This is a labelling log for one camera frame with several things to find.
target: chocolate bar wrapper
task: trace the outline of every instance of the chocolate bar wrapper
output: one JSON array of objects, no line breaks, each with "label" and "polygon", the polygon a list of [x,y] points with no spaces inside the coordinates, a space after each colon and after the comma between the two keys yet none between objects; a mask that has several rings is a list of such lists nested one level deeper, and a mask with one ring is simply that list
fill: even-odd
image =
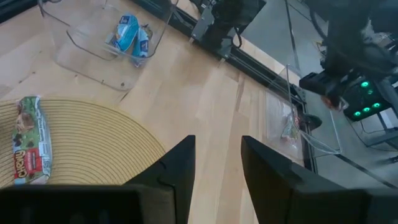
[{"label": "chocolate bar wrapper", "polygon": [[149,37],[146,31],[142,28],[138,30],[136,44],[134,49],[132,50],[132,62],[136,67],[140,67],[146,60],[142,58],[146,58],[148,56],[148,48],[149,48]]},{"label": "chocolate bar wrapper", "polygon": [[138,20],[132,14],[125,14],[113,33],[110,33],[105,42],[125,52],[132,44],[138,33]]}]

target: transparent container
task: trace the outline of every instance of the transparent container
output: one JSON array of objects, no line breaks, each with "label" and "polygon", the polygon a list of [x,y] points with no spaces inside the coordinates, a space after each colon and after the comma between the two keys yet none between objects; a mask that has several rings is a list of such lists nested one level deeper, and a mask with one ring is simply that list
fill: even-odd
[{"label": "transparent container", "polygon": [[[284,79],[278,80],[279,83],[274,81],[271,85],[283,86],[286,83],[296,83],[301,77],[300,71],[290,65],[287,65],[279,76]],[[286,92],[291,96],[290,88]],[[272,109],[267,112],[273,113],[270,115],[272,119],[267,121],[268,142],[284,156],[299,163],[307,159],[341,154],[343,149],[335,125],[337,112],[327,109],[320,96],[306,90],[303,92],[307,102],[307,114],[298,113],[291,97],[288,101],[276,96],[268,97],[266,106]],[[305,132],[299,126],[305,123],[304,116],[308,115],[318,117],[322,120],[322,124],[312,131]],[[311,153],[303,153],[303,143],[311,146]]]},{"label": "transparent container", "polygon": [[[111,88],[130,90],[146,62],[155,55],[178,2],[152,1],[163,9],[160,18],[138,6],[134,0],[39,0],[53,39],[53,59],[64,68]],[[152,33],[145,58],[132,56],[137,37],[125,52],[106,43],[126,13],[136,16],[139,25],[147,25],[147,33]]]}]

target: wooden table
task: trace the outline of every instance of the wooden table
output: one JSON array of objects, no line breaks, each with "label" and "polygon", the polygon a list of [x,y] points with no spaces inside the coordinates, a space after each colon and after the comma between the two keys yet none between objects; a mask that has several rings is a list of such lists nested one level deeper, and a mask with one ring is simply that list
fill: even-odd
[{"label": "wooden table", "polygon": [[[180,0],[178,6],[199,16],[188,0]],[[189,44],[188,37],[172,28],[166,31],[158,56],[147,64],[128,93],[54,63],[50,57],[52,40],[37,7],[1,24],[0,44],[0,99],[75,96],[106,103],[133,115],[168,149],[186,135],[195,134],[197,168],[190,223],[257,222],[243,176],[241,136],[251,135],[286,153],[273,144],[271,136],[280,136],[272,130],[282,119],[276,107],[287,102],[267,88],[227,63],[219,65],[217,59]],[[178,50],[169,55],[171,47]],[[284,68],[246,40],[242,49],[276,73]],[[162,57],[172,63],[162,63]],[[179,63],[181,58],[190,63]]]}]

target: round placemat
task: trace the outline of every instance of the round placemat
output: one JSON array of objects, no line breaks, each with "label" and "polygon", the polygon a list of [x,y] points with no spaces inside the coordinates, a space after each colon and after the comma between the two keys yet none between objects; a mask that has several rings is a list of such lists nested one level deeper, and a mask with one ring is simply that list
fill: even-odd
[{"label": "round placemat", "polygon": [[[123,184],[165,154],[128,114],[90,101],[42,98],[53,166],[48,184]],[[0,103],[0,187],[14,183],[16,101]]]}]

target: floor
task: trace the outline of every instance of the floor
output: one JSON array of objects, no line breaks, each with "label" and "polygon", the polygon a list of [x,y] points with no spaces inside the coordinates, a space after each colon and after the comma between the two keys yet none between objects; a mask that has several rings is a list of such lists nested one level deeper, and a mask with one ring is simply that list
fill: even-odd
[{"label": "floor", "polygon": [[[243,176],[241,136],[250,135],[284,154],[286,147],[278,143],[282,131],[276,130],[285,124],[284,100],[232,65],[220,64],[174,29],[165,31],[157,53],[129,93],[57,65],[51,57],[51,35],[37,7],[1,24],[0,31],[1,100],[27,95],[93,100],[128,113],[166,150],[195,134],[196,176],[189,223],[258,223]],[[98,73],[107,71],[98,69]],[[294,157],[291,152],[285,155]]]},{"label": "floor", "polygon": [[[298,0],[288,0],[288,4],[298,61],[295,60],[295,52],[292,47],[284,0],[268,0],[266,6],[244,31],[243,36],[280,63],[291,64],[299,68],[303,76],[310,72],[319,72],[322,68],[319,64],[320,54],[315,47],[315,41],[321,41],[321,38],[309,20],[308,8]],[[321,20],[318,22],[323,29],[327,29],[325,22]],[[331,147],[338,147],[336,138],[330,137],[334,136],[334,133],[328,109],[322,105],[317,95],[307,94],[307,102],[308,112],[320,115],[323,120],[323,125],[315,130],[313,135]],[[388,119],[387,123],[390,126],[398,123],[391,111],[383,112],[382,115]],[[352,163],[350,165],[336,156],[318,157],[316,159],[318,173],[347,188],[387,187],[381,182],[383,180],[398,186],[398,175],[396,174],[398,164],[384,162],[390,157],[398,156],[398,152],[387,145],[375,146],[377,149],[366,147],[356,135],[357,132],[363,139],[370,137],[362,132],[360,123],[353,124],[356,130],[354,132],[343,113],[333,113],[333,117],[343,149],[342,155],[370,171],[370,175],[361,172],[352,166]],[[363,124],[367,132],[382,129],[376,115],[363,120]]]}]

